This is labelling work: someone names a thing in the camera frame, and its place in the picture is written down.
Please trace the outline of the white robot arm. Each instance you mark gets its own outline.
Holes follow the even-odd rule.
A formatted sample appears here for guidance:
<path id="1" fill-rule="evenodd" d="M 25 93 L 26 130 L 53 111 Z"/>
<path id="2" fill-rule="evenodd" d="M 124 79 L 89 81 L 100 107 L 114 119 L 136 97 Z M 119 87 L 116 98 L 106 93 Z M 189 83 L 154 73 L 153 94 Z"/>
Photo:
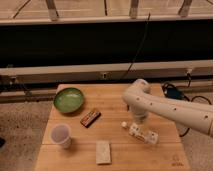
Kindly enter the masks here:
<path id="1" fill-rule="evenodd" d="M 134 81 L 122 98 L 138 124 L 151 112 L 213 137 L 213 105 L 151 95 L 150 84 L 144 79 Z"/>

